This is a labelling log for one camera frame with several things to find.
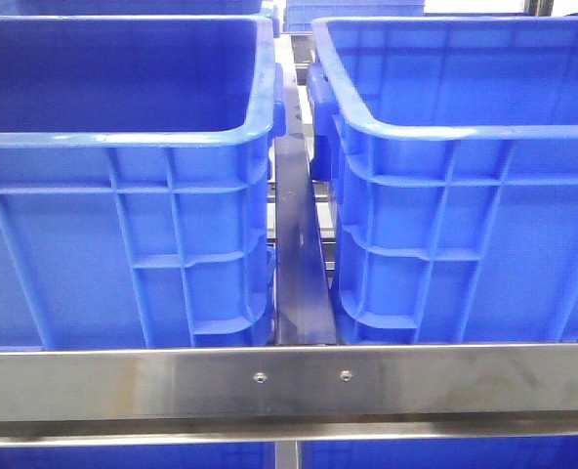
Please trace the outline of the steel centre divider bar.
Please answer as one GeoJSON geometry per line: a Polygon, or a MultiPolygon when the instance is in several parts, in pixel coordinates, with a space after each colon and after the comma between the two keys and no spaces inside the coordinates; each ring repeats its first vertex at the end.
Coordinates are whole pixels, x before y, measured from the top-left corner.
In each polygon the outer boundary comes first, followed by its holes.
{"type": "Polygon", "coordinates": [[[275,141],[276,343],[333,345],[320,230],[296,79],[285,77],[286,134],[275,141]]]}

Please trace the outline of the large blue crate left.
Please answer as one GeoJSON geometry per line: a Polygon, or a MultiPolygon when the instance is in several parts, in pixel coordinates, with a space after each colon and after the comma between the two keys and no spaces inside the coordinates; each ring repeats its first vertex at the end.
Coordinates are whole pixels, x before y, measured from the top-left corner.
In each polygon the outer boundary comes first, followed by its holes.
{"type": "Polygon", "coordinates": [[[0,16],[0,351],[261,346],[259,16],[0,16]]]}

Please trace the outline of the large blue crate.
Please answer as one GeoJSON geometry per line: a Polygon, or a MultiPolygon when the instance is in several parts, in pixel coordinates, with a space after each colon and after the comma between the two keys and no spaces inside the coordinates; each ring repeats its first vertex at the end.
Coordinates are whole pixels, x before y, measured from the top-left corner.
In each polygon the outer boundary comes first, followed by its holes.
{"type": "Polygon", "coordinates": [[[0,351],[261,346],[259,16],[0,16],[0,351]]]}
{"type": "Polygon", "coordinates": [[[311,30],[342,339],[578,342],[578,17],[311,30]]]}

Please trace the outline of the large blue crate right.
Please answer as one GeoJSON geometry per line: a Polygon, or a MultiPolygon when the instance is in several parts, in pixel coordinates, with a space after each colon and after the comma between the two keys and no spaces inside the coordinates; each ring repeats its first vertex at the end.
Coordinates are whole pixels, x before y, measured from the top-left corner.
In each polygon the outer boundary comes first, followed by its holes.
{"type": "Polygon", "coordinates": [[[578,342],[578,17],[311,30],[342,339],[578,342]]]}

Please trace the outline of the blue crate rear centre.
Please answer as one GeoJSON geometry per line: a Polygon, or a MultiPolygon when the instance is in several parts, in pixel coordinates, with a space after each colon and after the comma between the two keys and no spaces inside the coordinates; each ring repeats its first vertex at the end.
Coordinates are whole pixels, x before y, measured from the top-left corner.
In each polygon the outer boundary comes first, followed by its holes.
{"type": "Polygon", "coordinates": [[[284,11],[284,30],[310,31],[310,24],[319,18],[331,17],[399,17],[421,16],[425,1],[419,0],[319,0],[287,1],[284,11]]]}

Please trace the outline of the blue crate lower left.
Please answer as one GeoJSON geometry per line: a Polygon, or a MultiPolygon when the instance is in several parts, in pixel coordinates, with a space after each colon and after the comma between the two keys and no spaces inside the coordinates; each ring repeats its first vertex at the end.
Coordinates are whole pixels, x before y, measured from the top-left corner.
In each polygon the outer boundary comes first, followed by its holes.
{"type": "Polygon", "coordinates": [[[269,443],[0,448],[0,468],[272,468],[269,443]]]}

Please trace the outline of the blue crate rear left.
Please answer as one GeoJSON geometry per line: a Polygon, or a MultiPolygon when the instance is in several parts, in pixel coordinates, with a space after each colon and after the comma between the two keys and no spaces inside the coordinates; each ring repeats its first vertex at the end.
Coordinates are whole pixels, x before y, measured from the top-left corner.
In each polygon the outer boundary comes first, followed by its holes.
{"type": "Polygon", "coordinates": [[[276,18],[272,1],[191,0],[79,0],[13,1],[16,12],[28,15],[262,15],[276,18]]]}

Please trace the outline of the blue crate lower right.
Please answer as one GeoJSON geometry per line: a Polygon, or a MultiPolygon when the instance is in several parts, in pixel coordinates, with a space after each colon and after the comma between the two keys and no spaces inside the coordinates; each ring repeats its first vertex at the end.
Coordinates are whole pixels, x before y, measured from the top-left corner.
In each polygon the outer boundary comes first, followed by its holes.
{"type": "Polygon", "coordinates": [[[578,436],[321,441],[305,468],[578,468],[578,436]]]}

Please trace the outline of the left rail screw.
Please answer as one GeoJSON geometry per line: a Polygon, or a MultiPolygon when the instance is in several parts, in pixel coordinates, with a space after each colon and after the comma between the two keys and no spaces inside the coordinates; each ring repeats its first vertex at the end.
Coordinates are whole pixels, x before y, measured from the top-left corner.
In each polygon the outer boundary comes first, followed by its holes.
{"type": "Polygon", "coordinates": [[[253,375],[253,380],[259,384],[265,383],[267,379],[267,376],[263,372],[257,372],[253,375]]]}

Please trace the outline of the rail screw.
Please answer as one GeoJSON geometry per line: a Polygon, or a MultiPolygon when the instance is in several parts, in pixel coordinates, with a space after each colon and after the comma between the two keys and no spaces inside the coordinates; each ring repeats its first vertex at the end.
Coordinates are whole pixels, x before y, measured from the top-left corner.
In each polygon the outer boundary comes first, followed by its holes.
{"type": "Polygon", "coordinates": [[[253,380],[259,384],[265,383],[267,379],[267,376],[263,372],[257,372],[253,375],[253,380]]]}
{"type": "Polygon", "coordinates": [[[344,382],[349,382],[352,379],[352,373],[349,370],[342,370],[339,375],[344,382]]]}

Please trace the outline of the right rail screw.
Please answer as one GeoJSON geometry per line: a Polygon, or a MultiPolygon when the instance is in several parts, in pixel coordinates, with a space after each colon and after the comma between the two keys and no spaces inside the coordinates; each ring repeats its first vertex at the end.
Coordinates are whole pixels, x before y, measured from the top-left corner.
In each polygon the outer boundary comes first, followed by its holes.
{"type": "Polygon", "coordinates": [[[344,382],[349,382],[352,379],[352,373],[349,370],[342,370],[339,375],[344,382]]]}

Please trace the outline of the steel lower vertical post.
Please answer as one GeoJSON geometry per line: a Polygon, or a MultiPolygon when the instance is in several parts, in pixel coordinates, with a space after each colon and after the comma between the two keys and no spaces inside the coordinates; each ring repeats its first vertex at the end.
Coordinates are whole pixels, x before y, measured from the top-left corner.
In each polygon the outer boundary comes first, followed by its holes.
{"type": "Polygon", "coordinates": [[[302,448],[299,441],[279,441],[274,444],[275,469],[301,469],[302,448]]]}

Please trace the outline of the steel front shelf rail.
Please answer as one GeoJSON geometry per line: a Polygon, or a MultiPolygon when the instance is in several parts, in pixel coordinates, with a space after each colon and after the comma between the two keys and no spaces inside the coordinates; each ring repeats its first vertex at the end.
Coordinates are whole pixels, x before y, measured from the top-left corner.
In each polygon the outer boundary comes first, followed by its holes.
{"type": "Polygon", "coordinates": [[[536,435],[578,435],[578,344],[0,353],[0,447],[536,435]]]}

